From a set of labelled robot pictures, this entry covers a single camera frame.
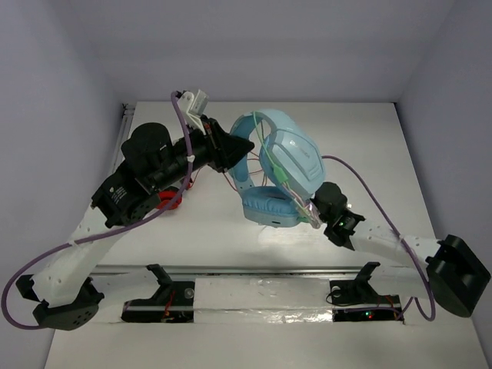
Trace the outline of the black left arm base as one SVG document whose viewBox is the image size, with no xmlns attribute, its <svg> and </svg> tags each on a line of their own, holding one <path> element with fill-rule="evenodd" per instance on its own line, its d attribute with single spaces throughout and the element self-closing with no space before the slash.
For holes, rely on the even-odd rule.
<svg viewBox="0 0 492 369">
<path fill-rule="evenodd" d="M 173 281 L 159 264 L 150 264 L 147 271 L 157 282 L 149 298 L 124 303 L 121 319 L 125 323 L 193 323 L 195 280 Z"/>
</svg>

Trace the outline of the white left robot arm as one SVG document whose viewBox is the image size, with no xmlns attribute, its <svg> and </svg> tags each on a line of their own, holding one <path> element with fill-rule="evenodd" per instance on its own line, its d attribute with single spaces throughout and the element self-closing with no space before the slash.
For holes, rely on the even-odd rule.
<svg viewBox="0 0 492 369">
<path fill-rule="evenodd" d="M 183 136 L 177 141 L 165 125 L 148 122 L 122 143 L 121 164 L 91 197 L 90 210 L 104 218 L 105 232 L 76 234 L 46 252 L 53 258 L 41 271 L 20 270 L 10 280 L 24 299 L 37 302 L 36 330 L 72 331 L 92 319 L 105 295 L 89 275 L 115 243 L 177 202 L 193 172 L 208 166 L 224 173 L 254 148 L 252 141 L 227 133 L 206 116 L 197 123 L 179 121 Z"/>
</svg>

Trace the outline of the light blue headphones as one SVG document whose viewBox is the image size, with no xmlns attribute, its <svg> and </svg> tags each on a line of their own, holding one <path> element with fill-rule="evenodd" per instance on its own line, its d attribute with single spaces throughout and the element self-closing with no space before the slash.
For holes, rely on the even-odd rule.
<svg viewBox="0 0 492 369">
<path fill-rule="evenodd" d="M 249 139 L 252 134 L 258 137 L 259 164 L 271 184 L 254 184 L 246 158 L 229 171 L 244 217 L 274 228 L 300 223 L 320 228 L 322 221 L 311 198 L 324 182 L 325 167 L 314 140 L 289 115 L 276 109 L 242 115 L 231 128 L 231 135 L 241 138 Z"/>
</svg>

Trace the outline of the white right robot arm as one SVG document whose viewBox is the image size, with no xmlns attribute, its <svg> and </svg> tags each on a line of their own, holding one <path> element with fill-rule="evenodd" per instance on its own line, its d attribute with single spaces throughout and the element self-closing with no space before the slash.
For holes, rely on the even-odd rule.
<svg viewBox="0 0 492 369">
<path fill-rule="evenodd" d="M 394 262 L 385 267 L 369 261 L 354 279 L 332 281 L 328 297 L 334 304 L 349 308 L 400 295 L 432 298 L 458 317 L 472 315 L 491 275 L 463 239 L 451 234 L 441 240 L 400 235 L 352 212 L 347 197 L 331 182 L 322 184 L 313 202 L 332 244 Z"/>
</svg>

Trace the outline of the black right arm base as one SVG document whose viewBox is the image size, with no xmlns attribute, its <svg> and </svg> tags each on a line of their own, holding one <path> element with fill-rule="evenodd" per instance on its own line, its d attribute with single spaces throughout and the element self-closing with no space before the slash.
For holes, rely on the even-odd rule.
<svg viewBox="0 0 492 369">
<path fill-rule="evenodd" d="M 397 295 L 378 294 L 369 284 L 380 267 L 379 262 L 368 262 L 351 280 L 330 280 L 325 300 L 333 308 L 334 322 L 404 322 L 404 307 L 401 307 L 400 298 Z"/>
</svg>

